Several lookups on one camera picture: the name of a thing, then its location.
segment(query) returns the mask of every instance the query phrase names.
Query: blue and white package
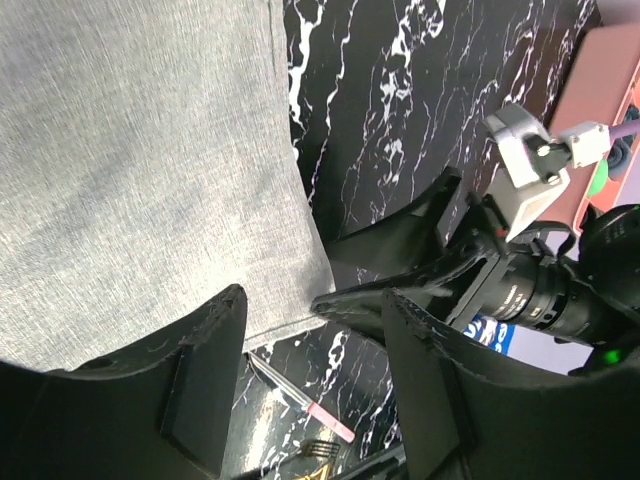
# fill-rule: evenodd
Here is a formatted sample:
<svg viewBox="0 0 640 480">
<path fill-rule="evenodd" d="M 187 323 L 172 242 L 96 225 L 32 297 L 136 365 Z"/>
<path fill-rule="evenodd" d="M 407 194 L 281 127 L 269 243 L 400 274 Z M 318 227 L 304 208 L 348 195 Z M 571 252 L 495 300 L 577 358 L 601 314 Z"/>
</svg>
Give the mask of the blue and white package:
<svg viewBox="0 0 640 480">
<path fill-rule="evenodd" d="M 476 315 L 473 321 L 467 325 L 464 334 L 496 352 L 506 355 L 515 328 L 515 325 L 500 323 L 493 318 Z"/>
</svg>

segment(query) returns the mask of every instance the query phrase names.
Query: marble countertop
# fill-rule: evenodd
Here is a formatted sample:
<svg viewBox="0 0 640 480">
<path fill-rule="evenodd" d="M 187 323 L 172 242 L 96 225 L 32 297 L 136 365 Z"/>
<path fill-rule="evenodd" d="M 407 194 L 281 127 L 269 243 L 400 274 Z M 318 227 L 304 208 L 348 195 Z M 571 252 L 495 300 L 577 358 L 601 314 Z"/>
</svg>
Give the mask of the marble countertop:
<svg viewBox="0 0 640 480">
<path fill-rule="evenodd" d="M 481 120 L 508 101 L 548 120 L 598 22 L 595 0 L 285 0 L 292 142 L 323 240 L 397 211 L 446 165 L 483 191 L 497 158 Z M 334 275 L 338 288 L 376 278 L 344 265 Z M 338 469 L 401 438 L 379 345 L 328 324 L 258 353 L 356 432 Z M 277 464 L 305 438 L 338 441 L 243 364 L 224 478 Z"/>
</svg>

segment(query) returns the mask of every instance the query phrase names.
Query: screw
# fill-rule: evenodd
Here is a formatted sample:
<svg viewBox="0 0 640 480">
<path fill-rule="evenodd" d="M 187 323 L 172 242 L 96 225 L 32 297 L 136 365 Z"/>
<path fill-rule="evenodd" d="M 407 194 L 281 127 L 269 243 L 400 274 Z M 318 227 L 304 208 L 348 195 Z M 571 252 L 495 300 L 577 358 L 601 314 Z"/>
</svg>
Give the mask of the screw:
<svg viewBox="0 0 640 480">
<path fill-rule="evenodd" d="M 537 153 L 540 157 L 546 157 L 551 152 L 551 147 L 549 145 L 542 145 L 538 147 Z"/>
</svg>

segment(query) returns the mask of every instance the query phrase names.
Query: green light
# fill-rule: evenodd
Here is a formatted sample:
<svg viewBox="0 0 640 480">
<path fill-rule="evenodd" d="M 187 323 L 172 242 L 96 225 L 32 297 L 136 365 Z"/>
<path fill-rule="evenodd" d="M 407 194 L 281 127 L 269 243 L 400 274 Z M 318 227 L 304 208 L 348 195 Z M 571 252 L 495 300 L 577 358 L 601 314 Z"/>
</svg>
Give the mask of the green light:
<svg viewBox="0 0 640 480">
<path fill-rule="evenodd" d="M 609 350 L 602 358 L 607 365 L 614 365 L 622 360 L 622 352 L 620 350 Z"/>
</svg>

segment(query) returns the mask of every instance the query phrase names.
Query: fork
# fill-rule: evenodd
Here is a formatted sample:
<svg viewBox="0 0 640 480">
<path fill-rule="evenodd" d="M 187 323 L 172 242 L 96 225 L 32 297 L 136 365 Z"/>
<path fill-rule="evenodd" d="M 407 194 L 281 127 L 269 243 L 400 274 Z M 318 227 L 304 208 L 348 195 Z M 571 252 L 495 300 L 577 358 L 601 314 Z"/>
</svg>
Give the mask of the fork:
<svg viewBox="0 0 640 480">
<path fill-rule="evenodd" d="M 335 460 L 338 453 L 340 453 L 340 445 L 337 443 L 327 442 L 325 440 L 316 440 L 315 438 L 303 440 L 295 451 L 284 457 L 275 465 L 268 465 L 264 468 L 254 468 L 253 470 L 238 475 L 234 480 L 258 480 L 266 476 L 276 466 L 286 465 L 296 458 L 316 457 Z"/>
</svg>

